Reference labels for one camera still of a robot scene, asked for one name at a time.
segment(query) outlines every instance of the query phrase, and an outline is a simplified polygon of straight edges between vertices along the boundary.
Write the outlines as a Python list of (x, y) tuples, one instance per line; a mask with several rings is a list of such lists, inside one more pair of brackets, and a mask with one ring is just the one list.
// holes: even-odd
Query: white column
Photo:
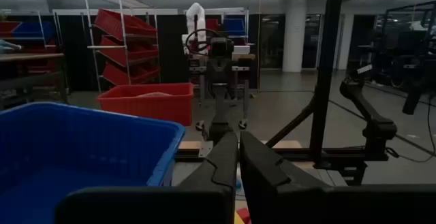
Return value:
[(301, 72), (307, 0), (287, 0), (283, 71)]
[(341, 52), (339, 53), (339, 70), (347, 69), (349, 45), (352, 42), (354, 15), (346, 14), (343, 23)]

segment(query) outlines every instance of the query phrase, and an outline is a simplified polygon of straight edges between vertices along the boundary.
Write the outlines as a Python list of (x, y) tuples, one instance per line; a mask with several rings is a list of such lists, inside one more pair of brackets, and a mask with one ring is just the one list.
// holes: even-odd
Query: wooden table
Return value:
[[(36, 84), (45, 84), (47, 82), (54, 82), (57, 90), (60, 93), (63, 103), (68, 103), (67, 93), (65, 91), (65, 75), (64, 75), (64, 54), (0, 54), (0, 63), (15, 62), (23, 65), (23, 74), (27, 75), (27, 64), (34, 60), (40, 59), (56, 59), (57, 71), (49, 74), (38, 74), (32, 76), (22, 76), (17, 78), (10, 78), (7, 80), (0, 80), (0, 91), (11, 89), (25, 88), (27, 94), (20, 97), (19, 100), (28, 99), (33, 97), (33, 86)], [(0, 110), (4, 109), (5, 100), (0, 98)]]

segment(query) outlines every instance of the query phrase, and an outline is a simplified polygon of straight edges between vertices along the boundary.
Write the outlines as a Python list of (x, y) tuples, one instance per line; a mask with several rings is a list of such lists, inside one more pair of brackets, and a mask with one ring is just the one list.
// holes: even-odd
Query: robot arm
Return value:
[(362, 94), (363, 77), (371, 70), (370, 64), (350, 73), (342, 81), (340, 92), (354, 103), (367, 122), (367, 127), (363, 130), (363, 136), (367, 139), (365, 149), (369, 157), (376, 157), (385, 153), (386, 140), (391, 140), (395, 136), (396, 125), (389, 118), (380, 115)]
[[(182, 35), (182, 41), (183, 43), (186, 42), (186, 39), (188, 35), (193, 33), (196, 29), (205, 29), (206, 28), (206, 19), (204, 18), (204, 9), (199, 3), (194, 3), (191, 5), (191, 7), (186, 11), (186, 21), (187, 21), (187, 28), (188, 28), (188, 34)], [(198, 35), (198, 42), (206, 42), (206, 31), (199, 31), (197, 32)], [(189, 41), (192, 41), (195, 39), (195, 35), (192, 35), (189, 38)], [(198, 48), (203, 48), (204, 44), (199, 44)], [(206, 54), (207, 50), (201, 50), (200, 53)]]

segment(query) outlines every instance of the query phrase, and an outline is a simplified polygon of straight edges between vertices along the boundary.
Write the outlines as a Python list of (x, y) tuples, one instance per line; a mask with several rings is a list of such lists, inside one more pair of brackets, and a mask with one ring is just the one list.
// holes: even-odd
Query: blue plastic bin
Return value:
[(185, 128), (173, 122), (31, 103), (0, 113), (0, 223), (53, 223), (72, 191), (170, 185)]
[(224, 19), (224, 29), (229, 36), (245, 36), (245, 23), (243, 19)]
[[(55, 30), (50, 22), (42, 22), (44, 30), (44, 41), (48, 43), (54, 36)], [(12, 35), (16, 38), (38, 38), (42, 37), (41, 25), (39, 22), (23, 22), (15, 28)]]

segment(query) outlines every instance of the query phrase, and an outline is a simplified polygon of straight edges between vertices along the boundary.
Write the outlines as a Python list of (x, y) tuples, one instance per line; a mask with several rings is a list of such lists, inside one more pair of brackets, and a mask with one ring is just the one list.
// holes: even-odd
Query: red plastic bin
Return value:
[(21, 22), (0, 22), (0, 37), (12, 37), (12, 32)]
[[(103, 36), (100, 42), (101, 46), (118, 46), (109, 37)], [(119, 65), (126, 67), (127, 60), (125, 58), (124, 48), (101, 49), (100, 52), (117, 62)], [(129, 64), (139, 64), (153, 60), (159, 55), (159, 50), (156, 46), (141, 46), (139, 43), (131, 43), (127, 46), (127, 56)]]
[[(166, 93), (171, 96), (139, 97), (147, 93)], [(158, 118), (190, 126), (193, 84), (121, 85), (100, 95), (102, 110)]]
[[(130, 68), (131, 84), (144, 84), (150, 79), (156, 77), (158, 74), (158, 67), (154, 67), (153, 69), (145, 69), (139, 66)], [(115, 85), (129, 84), (129, 77), (127, 76), (127, 72), (120, 70), (111, 63), (106, 63), (103, 71), (103, 77)]]
[[(123, 41), (121, 15), (110, 10), (98, 10), (95, 26)], [(135, 16), (124, 15), (125, 32), (128, 37), (156, 37), (156, 29)]]
[(214, 31), (219, 31), (219, 23), (217, 19), (206, 19), (206, 28)]

